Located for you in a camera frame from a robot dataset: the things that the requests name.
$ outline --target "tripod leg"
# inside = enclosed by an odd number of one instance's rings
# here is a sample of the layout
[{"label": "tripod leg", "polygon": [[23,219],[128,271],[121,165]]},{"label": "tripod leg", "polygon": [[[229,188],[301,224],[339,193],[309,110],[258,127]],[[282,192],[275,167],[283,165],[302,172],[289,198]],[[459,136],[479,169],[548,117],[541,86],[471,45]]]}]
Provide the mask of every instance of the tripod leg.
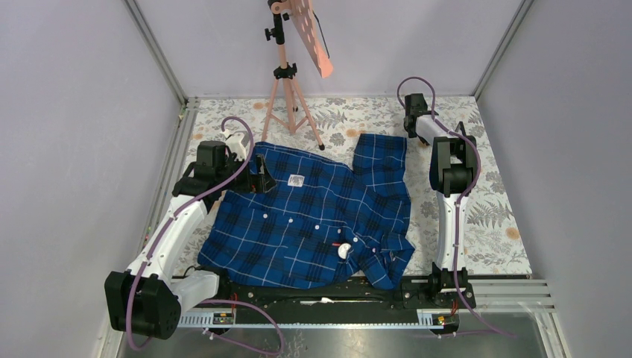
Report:
[{"label": "tripod leg", "polygon": [[312,126],[312,130],[314,131],[314,135],[316,136],[316,141],[318,142],[318,148],[320,148],[321,151],[324,151],[325,145],[323,144],[323,140],[320,139],[320,135],[318,134],[318,129],[316,129],[316,123],[314,123],[312,114],[309,112],[307,103],[305,103],[305,98],[303,97],[303,92],[300,90],[298,81],[296,81],[296,78],[292,78],[291,83],[292,83],[292,86],[294,87],[294,90],[297,92],[297,96],[300,101],[300,104],[303,106],[303,110],[305,111],[305,116],[307,117],[307,122],[309,122],[309,125]]},{"label": "tripod leg", "polygon": [[296,133],[296,122],[294,121],[294,93],[289,78],[283,78],[283,89],[285,90],[285,106],[288,108],[288,129],[290,134]]},{"label": "tripod leg", "polygon": [[274,106],[274,97],[277,96],[278,87],[279,87],[279,80],[274,80],[274,84],[272,85],[272,94],[270,95],[270,101],[268,102],[268,111],[265,114],[265,123],[263,124],[263,134],[261,135],[261,141],[265,141],[268,138],[268,125],[270,124],[270,117],[272,116],[272,107]]}]

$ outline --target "table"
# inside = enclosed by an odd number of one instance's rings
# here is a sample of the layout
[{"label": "table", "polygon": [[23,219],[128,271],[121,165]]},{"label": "table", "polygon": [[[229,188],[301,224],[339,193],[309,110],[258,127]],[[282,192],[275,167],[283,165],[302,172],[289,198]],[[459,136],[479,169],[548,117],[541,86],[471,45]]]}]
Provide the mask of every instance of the table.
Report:
[{"label": "table", "polygon": [[[227,116],[243,118],[251,127],[255,141],[261,140],[268,100],[206,99],[200,103],[184,168],[195,160],[203,140],[224,140],[220,123]],[[306,98],[314,116],[325,151],[320,151],[312,129],[302,126],[290,133],[270,120],[268,142],[310,151],[351,166],[353,150],[362,133],[407,136],[403,128],[404,110],[394,97]],[[285,101],[274,102],[274,113],[286,120]],[[463,121],[468,134],[476,137],[481,155],[481,177],[467,205],[465,233],[466,267],[470,274],[530,274],[531,267],[514,213],[509,204],[502,178],[487,138],[485,126],[473,97],[438,97],[436,111],[449,128]],[[297,118],[304,117],[302,109]],[[228,122],[231,131],[242,131],[237,122]],[[435,193],[430,188],[429,163],[432,148],[417,138],[408,140],[404,181],[411,196],[411,223],[407,239],[416,250],[405,275],[429,274],[436,260],[439,212]],[[195,230],[179,259],[175,274],[197,265],[197,257],[215,220],[219,202]]]}]

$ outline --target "blue plaid shirt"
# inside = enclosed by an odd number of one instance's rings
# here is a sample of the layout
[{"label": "blue plaid shirt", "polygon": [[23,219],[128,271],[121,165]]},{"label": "blue plaid shirt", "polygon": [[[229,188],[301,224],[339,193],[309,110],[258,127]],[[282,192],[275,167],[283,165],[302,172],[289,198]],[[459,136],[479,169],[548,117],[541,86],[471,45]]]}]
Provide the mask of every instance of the blue plaid shirt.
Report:
[{"label": "blue plaid shirt", "polygon": [[[362,134],[353,170],[325,157],[258,142],[276,187],[227,192],[197,261],[226,268],[240,284],[308,289],[358,270],[393,289],[413,254],[405,235],[411,201],[404,184],[406,139]],[[340,244],[351,245],[347,258]]]}]

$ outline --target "white tag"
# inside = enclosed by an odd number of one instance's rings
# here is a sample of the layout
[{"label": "white tag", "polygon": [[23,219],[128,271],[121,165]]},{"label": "white tag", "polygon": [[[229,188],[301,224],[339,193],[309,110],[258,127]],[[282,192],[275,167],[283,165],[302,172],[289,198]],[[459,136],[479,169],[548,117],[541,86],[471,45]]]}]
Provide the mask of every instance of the white tag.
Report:
[{"label": "white tag", "polygon": [[305,177],[303,177],[302,175],[291,174],[290,178],[288,179],[288,185],[297,186],[300,188],[303,186],[303,181],[305,181]]}]

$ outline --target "white wall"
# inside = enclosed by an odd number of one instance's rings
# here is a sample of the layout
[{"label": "white wall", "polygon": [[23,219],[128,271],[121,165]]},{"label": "white wall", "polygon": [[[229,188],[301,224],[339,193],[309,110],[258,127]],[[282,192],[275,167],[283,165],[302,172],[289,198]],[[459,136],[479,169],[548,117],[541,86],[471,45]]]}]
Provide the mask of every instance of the white wall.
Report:
[{"label": "white wall", "polygon": [[88,357],[178,104],[122,1],[0,1],[0,357]]},{"label": "white wall", "polygon": [[[314,0],[333,74],[320,79],[291,21],[288,60],[308,95],[392,95],[423,75],[442,94],[470,94],[520,0]],[[279,65],[267,0],[139,0],[189,95],[269,96]]]},{"label": "white wall", "polygon": [[574,358],[630,356],[631,13],[536,1],[479,102]]}]

